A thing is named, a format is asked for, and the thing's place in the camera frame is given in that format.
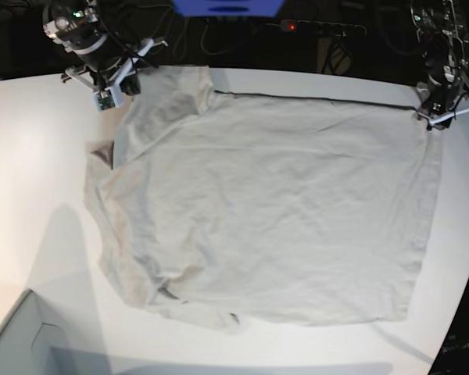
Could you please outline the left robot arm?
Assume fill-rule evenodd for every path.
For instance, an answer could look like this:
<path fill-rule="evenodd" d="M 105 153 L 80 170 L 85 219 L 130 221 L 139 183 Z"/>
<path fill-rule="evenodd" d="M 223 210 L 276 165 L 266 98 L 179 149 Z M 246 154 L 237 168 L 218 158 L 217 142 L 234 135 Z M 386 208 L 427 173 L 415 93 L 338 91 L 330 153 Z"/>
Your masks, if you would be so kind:
<path fill-rule="evenodd" d="M 410 15 L 422 47 L 426 80 L 417 83 L 417 118 L 427 131 L 445 130 L 469 113 L 469 42 L 458 1 L 412 1 Z"/>

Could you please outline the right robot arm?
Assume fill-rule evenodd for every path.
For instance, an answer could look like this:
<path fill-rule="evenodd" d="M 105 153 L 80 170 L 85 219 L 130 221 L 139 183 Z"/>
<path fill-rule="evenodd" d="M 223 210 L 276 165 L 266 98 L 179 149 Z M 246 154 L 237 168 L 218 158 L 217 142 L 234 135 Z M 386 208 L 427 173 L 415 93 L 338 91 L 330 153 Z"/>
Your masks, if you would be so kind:
<path fill-rule="evenodd" d="M 66 68 L 61 81 L 74 80 L 89 89 L 100 112 L 121 107 L 126 96 L 139 95 L 138 63 L 155 66 L 147 55 L 167 45 L 161 37 L 125 41 L 104 20 L 99 1 L 51 1 L 42 20 L 45 35 L 81 61 Z"/>

